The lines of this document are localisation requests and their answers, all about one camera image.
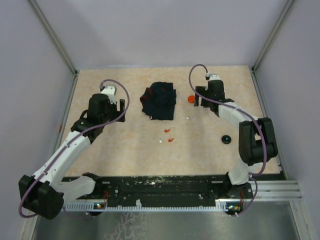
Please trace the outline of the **black earbud case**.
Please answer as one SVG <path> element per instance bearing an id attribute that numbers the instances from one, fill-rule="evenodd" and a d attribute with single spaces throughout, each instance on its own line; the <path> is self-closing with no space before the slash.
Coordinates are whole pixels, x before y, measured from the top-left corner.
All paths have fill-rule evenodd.
<path id="1" fill-rule="evenodd" d="M 229 135 L 223 135 L 223 136 L 221 137 L 221 141 L 222 141 L 224 144 L 228 145 L 228 144 L 230 144 L 230 143 L 232 142 L 232 138 L 231 138 Z"/>

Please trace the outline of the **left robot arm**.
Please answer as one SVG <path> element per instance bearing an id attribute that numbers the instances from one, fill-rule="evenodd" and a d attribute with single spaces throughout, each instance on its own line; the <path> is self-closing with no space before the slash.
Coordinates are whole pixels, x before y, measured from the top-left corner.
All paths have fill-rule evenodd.
<path id="1" fill-rule="evenodd" d="M 54 219 L 66 205 L 80 197 L 101 197 L 104 186 L 100 176 L 87 172 L 75 180 L 63 178 L 78 157 L 106 126 L 125 122 L 130 99 L 117 99 L 115 93 L 95 93 L 88 101 L 79 119 L 74 122 L 61 146 L 49 160 L 31 176 L 23 175 L 18 181 L 20 203 L 18 214 L 24 218 L 36 216 Z"/>

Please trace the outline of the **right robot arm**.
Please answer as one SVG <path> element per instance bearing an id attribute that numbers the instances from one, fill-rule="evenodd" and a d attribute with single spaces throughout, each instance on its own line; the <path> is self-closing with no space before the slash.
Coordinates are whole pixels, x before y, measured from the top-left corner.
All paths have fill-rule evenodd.
<path id="1" fill-rule="evenodd" d="M 273 122 L 268 117 L 247 113 L 233 99 L 226 98 L 222 80 L 210 80 L 207 86 L 192 87 L 192 90 L 194 106 L 209 108 L 238 130 L 239 160 L 227 173 L 228 182 L 223 185 L 224 194 L 235 198 L 241 192 L 241 185 L 250 177 L 261 175 L 267 162 L 278 155 Z"/>

